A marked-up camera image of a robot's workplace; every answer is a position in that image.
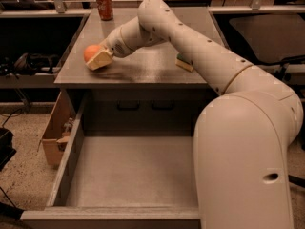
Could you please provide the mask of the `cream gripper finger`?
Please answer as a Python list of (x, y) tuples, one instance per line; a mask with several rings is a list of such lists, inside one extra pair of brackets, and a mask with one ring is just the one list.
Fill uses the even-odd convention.
[(86, 62), (89, 69), (95, 71), (112, 63), (112, 53), (109, 50), (100, 49), (95, 56)]

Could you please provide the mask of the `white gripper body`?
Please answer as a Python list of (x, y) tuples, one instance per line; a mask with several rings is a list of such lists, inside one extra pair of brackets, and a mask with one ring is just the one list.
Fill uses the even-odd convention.
[(133, 53), (133, 34), (123, 26), (114, 29), (101, 43), (112, 56), (123, 58)]

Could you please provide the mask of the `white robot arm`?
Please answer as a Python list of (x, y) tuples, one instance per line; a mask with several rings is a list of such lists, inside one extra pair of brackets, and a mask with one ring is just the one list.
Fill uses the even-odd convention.
[(193, 163), (202, 229), (294, 229), (287, 149), (303, 121), (282, 81), (183, 24), (162, 0), (84, 51), (96, 70), (156, 41), (171, 43), (216, 91), (196, 121)]

